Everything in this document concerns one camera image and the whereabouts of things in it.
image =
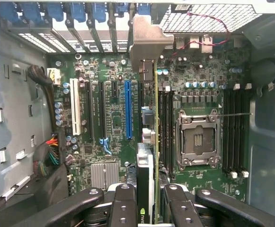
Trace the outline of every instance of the black pcie slot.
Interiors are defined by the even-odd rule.
[[[98,82],[100,137],[106,138],[105,84]]]
[[[139,119],[139,134],[142,135],[142,107],[144,106],[144,88],[143,83],[138,83],[138,119]]]
[[[86,119],[87,119],[87,130],[89,132],[89,139],[93,139],[93,119],[92,119],[92,89],[91,83],[85,82],[86,89]]]
[[[241,112],[241,104],[243,100],[241,100],[242,90],[234,92],[235,94],[235,114],[242,113]],[[235,116],[235,136],[234,136],[234,169],[238,170],[240,167],[240,138],[243,136],[241,134],[241,116]]]
[[[169,176],[173,178],[173,92],[168,93],[168,115],[167,117],[167,128],[168,131],[168,165]]]
[[[229,101],[230,92],[224,90],[223,92],[223,114],[229,114]],[[222,147],[222,168],[224,171],[228,169],[228,156],[229,156],[229,117],[223,118],[223,147]]]

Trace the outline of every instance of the perforated metal mesh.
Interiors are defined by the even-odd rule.
[[[70,52],[60,41],[55,39],[51,34],[39,33],[39,35],[59,49],[61,52]]]
[[[31,35],[30,33],[19,33],[19,36],[23,37],[24,39],[28,40],[29,42],[33,43],[34,45],[42,48],[44,51],[48,53],[56,53],[54,49],[49,47],[48,45],[44,44],[42,41],[37,39],[35,36]]]
[[[230,32],[261,16],[261,14],[255,13],[252,5],[236,4],[190,5],[189,12],[214,16],[222,20]],[[171,12],[171,6],[169,6],[160,26],[167,33],[226,32],[224,26],[216,20]]]

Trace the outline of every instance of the metal bracket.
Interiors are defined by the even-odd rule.
[[[151,24],[150,16],[133,18],[133,45],[130,59],[134,72],[139,72],[141,60],[157,60],[167,45],[174,42],[173,35],[165,35],[158,25]]]
[[[93,17],[93,12],[92,12],[92,4],[91,3],[85,3],[85,11],[88,15],[88,19],[87,19],[87,26],[89,28],[90,34],[96,44],[96,46],[98,47],[98,50],[100,53],[105,52],[103,45],[101,44],[100,38],[98,36],[98,32],[95,28],[95,19]]]
[[[109,13],[109,19],[108,19],[108,26],[109,26],[109,33],[111,38],[111,44],[112,44],[112,51],[117,52],[117,32],[116,32],[116,21],[114,16],[114,3],[108,3],[108,13]]]

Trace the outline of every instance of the black ram slot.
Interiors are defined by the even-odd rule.
[[[117,98],[118,97],[117,82],[116,81],[111,82],[111,97],[112,98]]]
[[[167,138],[168,138],[168,165],[167,170],[169,172],[169,176],[173,178],[173,92],[168,93],[167,100],[168,107],[168,115],[166,115],[168,124],[167,124]]]
[[[139,119],[139,134],[142,135],[142,107],[144,106],[144,90],[143,83],[138,83],[138,119]]]
[[[223,92],[223,114],[229,114],[230,92]],[[228,170],[228,143],[229,143],[229,118],[223,118],[223,147],[222,147],[222,168],[225,172]]]
[[[105,84],[98,82],[99,125],[101,138],[106,138]]]
[[[89,133],[89,139],[93,139],[93,119],[92,119],[92,89],[91,83],[85,82],[85,89],[86,89],[86,119],[87,119],[87,131]]]
[[[229,113],[235,113],[235,93],[230,91],[229,95],[230,110]],[[234,116],[228,117],[229,119],[229,144],[228,144],[228,168],[233,169],[234,164]]]
[[[235,92],[235,114],[241,113],[241,94],[242,90],[238,90]],[[235,116],[235,136],[234,136],[234,169],[238,171],[239,169],[239,160],[240,160],[240,138],[241,138],[241,133],[240,133],[240,128],[241,128],[241,118],[240,116]]]

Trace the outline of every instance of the cable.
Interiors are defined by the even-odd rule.
[[[179,52],[180,50],[185,49],[189,44],[199,44],[199,45],[204,45],[204,46],[217,46],[217,45],[223,45],[223,44],[225,44],[226,42],[229,41],[229,39],[230,39],[230,32],[229,32],[229,30],[228,30],[226,24],[225,24],[222,20],[220,20],[220,19],[218,19],[218,18],[216,18],[216,17],[210,16],[210,15],[196,14],[196,13],[190,13],[190,12],[188,12],[187,14],[188,14],[188,16],[208,17],[208,18],[217,20],[217,21],[218,21],[219,23],[221,23],[221,24],[224,26],[224,28],[226,29],[226,31],[227,31],[227,37],[226,37],[225,40],[223,40],[223,41],[221,41],[221,42],[219,42],[219,43],[215,43],[215,44],[204,44],[204,43],[198,42],[198,41],[191,41],[191,42],[188,42],[186,45],[184,45],[183,47],[181,47],[177,52],[173,53],[172,56],[177,55],[178,52]]]

